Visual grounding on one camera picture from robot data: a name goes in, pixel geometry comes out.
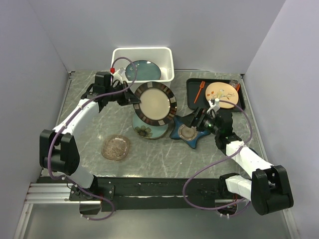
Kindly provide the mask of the blue star-shaped dish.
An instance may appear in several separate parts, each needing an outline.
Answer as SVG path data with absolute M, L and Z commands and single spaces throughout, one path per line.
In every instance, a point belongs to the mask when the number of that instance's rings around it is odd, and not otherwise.
M 187 127 L 182 121 L 180 116 L 173 118 L 174 129 L 169 137 L 173 140 L 182 140 L 192 149 L 197 148 L 197 142 L 200 138 L 210 135 L 210 132 L 197 131 L 194 127 Z

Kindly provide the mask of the black plate with colored squares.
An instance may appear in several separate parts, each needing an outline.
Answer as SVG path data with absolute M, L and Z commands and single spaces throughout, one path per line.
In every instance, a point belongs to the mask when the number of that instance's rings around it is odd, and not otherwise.
M 140 102 L 134 104 L 137 116 L 146 124 L 169 124 L 177 112 L 177 100 L 172 90 L 156 81 L 141 84 L 135 91 Z

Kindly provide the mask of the dark blue brown-rimmed plate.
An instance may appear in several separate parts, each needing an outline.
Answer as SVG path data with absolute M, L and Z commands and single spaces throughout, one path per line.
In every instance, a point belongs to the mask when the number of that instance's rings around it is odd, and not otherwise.
M 137 60 L 125 69 L 125 75 L 129 81 L 135 78 L 135 69 L 137 69 L 136 81 L 156 81 L 161 77 L 158 65 L 148 60 Z

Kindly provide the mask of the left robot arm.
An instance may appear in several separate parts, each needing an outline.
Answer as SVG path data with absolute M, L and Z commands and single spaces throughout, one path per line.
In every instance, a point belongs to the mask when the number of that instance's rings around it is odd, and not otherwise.
M 81 187 L 88 200 L 99 194 L 98 180 L 80 164 L 77 137 L 89 121 L 109 102 L 120 106 L 140 102 L 129 84 L 109 72 L 97 72 L 94 82 L 86 89 L 76 108 L 52 130 L 43 130 L 39 137 L 39 164 L 48 170 L 53 180 L 69 180 Z

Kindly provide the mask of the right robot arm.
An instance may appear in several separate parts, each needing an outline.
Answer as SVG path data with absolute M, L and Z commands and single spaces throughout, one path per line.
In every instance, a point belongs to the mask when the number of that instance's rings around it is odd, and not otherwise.
M 219 178 L 218 193 L 223 198 L 237 194 L 249 200 L 259 215 L 291 208 L 294 199 L 286 169 L 261 158 L 233 131 L 232 112 L 209 114 L 198 108 L 187 115 L 187 127 L 206 130 L 215 136 L 215 144 L 227 158 L 234 160 L 247 174 L 236 173 Z

